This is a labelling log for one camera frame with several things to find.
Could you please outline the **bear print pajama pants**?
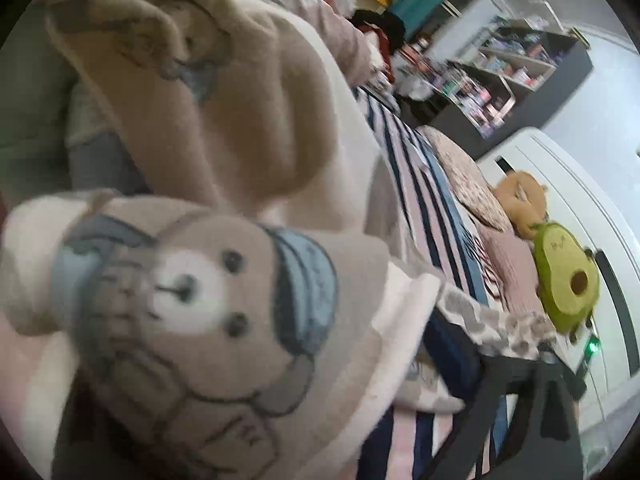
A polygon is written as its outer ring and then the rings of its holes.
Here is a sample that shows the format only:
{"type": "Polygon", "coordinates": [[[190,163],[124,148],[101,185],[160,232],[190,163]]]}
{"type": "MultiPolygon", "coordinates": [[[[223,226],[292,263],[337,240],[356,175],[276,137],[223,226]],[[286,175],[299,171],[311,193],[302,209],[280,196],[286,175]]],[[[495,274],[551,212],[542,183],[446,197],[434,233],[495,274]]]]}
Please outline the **bear print pajama pants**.
{"type": "Polygon", "coordinates": [[[448,285],[402,254],[360,87],[278,0],[28,6],[1,420],[38,478],[347,479],[448,285]]]}

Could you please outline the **green avocado plush toy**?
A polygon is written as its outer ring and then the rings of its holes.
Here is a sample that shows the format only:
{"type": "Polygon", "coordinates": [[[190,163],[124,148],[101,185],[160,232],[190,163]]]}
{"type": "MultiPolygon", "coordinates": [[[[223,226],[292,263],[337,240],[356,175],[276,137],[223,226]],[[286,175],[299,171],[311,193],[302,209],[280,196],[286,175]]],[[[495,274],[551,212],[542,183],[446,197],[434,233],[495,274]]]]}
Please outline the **green avocado plush toy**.
{"type": "Polygon", "coordinates": [[[538,226],[533,256],[538,296],[556,331],[571,334],[589,318],[600,296],[593,252],[558,222],[538,226]]]}

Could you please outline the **striped fleece bed blanket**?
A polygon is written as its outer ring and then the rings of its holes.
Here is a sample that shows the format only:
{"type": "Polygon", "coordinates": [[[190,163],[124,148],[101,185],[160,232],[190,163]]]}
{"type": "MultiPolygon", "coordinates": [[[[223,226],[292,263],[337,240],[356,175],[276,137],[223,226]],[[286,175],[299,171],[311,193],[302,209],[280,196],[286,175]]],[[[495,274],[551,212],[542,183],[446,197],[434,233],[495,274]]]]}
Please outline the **striped fleece bed blanket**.
{"type": "MultiPolygon", "coordinates": [[[[480,226],[454,198],[430,142],[370,92],[354,96],[390,167],[399,200],[401,251],[442,272],[448,283],[442,310],[451,322],[503,356],[530,358],[536,348],[532,318],[506,310],[502,281],[490,261],[480,226]]],[[[414,358],[399,398],[360,448],[347,479],[416,479],[440,449],[462,404],[424,351],[414,358]]]]}

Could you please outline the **pink ribbed pillow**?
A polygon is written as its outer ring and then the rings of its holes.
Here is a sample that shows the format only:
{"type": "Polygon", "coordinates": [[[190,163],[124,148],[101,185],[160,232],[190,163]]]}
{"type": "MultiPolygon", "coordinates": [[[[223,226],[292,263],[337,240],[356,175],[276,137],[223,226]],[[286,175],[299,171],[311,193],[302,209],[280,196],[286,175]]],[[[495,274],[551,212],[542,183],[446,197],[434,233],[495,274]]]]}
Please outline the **pink ribbed pillow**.
{"type": "Polygon", "coordinates": [[[532,251],[514,234],[477,225],[489,260],[502,283],[506,308],[511,313],[544,313],[537,295],[538,273],[532,251]]]}

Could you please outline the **white bed headboard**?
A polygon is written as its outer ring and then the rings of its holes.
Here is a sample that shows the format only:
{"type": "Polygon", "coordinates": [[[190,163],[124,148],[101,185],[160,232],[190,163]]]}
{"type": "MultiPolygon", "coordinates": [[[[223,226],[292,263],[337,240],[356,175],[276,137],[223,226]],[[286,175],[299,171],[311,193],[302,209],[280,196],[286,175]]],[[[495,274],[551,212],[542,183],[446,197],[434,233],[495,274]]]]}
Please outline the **white bed headboard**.
{"type": "Polygon", "coordinates": [[[639,394],[639,242],[588,172],[535,128],[520,130],[477,165],[492,185],[510,169],[544,184],[549,218],[596,257],[600,298],[591,331],[600,339],[600,350],[591,360],[579,404],[579,430],[585,432],[639,394]]]}

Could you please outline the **tan bear plush toy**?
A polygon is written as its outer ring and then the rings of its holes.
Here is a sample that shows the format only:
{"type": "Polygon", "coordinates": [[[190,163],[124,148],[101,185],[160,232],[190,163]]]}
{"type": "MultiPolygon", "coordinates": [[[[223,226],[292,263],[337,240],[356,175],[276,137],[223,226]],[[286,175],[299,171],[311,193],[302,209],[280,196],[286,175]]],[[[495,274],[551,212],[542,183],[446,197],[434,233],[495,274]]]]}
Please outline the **tan bear plush toy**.
{"type": "Polygon", "coordinates": [[[526,171],[509,171],[494,187],[494,195],[518,236],[533,240],[548,221],[547,190],[526,171]]]}

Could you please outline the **floral pink pillow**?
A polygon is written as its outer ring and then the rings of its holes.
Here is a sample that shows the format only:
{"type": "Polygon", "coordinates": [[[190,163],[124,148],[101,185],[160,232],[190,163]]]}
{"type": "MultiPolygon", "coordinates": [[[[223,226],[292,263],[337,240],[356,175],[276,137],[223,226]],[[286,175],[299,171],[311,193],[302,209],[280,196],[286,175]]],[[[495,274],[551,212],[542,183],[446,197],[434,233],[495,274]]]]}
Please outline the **floral pink pillow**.
{"type": "Polygon", "coordinates": [[[513,234],[511,221],[476,162],[439,130],[421,126],[416,131],[431,144],[456,199],[485,226],[513,234]]]}

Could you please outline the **dark grey bookshelf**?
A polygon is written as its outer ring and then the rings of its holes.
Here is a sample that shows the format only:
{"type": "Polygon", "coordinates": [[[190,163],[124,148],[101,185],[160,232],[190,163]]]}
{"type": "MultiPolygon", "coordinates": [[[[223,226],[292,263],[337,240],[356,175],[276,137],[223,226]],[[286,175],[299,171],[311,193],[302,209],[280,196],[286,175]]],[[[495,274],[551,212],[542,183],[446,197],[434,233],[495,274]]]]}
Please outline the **dark grey bookshelf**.
{"type": "Polygon", "coordinates": [[[489,100],[478,107],[465,99],[451,103],[432,126],[475,160],[518,130],[544,126],[592,71],[581,36],[510,22],[481,29],[449,65],[477,86],[477,99],[489,100]]]}

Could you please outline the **cluttered dark desk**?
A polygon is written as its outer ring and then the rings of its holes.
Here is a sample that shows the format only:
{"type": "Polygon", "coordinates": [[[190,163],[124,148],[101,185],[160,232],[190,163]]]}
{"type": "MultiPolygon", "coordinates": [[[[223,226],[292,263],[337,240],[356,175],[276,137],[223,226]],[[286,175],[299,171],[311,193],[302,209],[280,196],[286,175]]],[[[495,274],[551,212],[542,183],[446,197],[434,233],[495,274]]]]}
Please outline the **cluttered dark desk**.
{"type": "Polygon", "coordinates": [[[503,123],[498,117],[504,99],[456,63],[437,62],[404,44],[393,57],[394,97],[406,104],[422,122],[432,122],[448,106],[462,115],[482,135],[503,123]]]}

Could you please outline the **clothes pile on chair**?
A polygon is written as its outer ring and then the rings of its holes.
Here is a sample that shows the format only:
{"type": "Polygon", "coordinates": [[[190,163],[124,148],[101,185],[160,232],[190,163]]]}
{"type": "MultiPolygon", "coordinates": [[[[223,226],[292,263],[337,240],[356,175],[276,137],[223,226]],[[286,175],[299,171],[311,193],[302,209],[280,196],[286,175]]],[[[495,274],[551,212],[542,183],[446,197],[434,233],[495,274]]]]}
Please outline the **clothes pile on chair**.
{"type": "Polygon", "coordinates": [[[394,53],[405,43],[406,25],[401,18],[390,11],[382,13],[358,9],[350,18],[350,22],[366,35],[373,32],[378,38],[378,52],[383,60],[383,74],[389,82],[395,81],[392,71],[394,53]]]}

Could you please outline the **pink striped crumpled duvet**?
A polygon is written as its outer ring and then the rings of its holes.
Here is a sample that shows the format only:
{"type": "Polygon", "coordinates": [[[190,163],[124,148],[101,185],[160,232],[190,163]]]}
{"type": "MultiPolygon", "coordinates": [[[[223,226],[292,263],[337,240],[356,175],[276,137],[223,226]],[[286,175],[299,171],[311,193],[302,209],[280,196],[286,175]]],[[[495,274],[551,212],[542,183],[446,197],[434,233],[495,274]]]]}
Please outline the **pink striped crumpled duvet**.
{"type": "Polygon", "coordinates": [[[278,1],[318,32],[352,86],[365,84],[386,67],[378,34],[363,32],[349,21],[356,0],[278,1]]]}

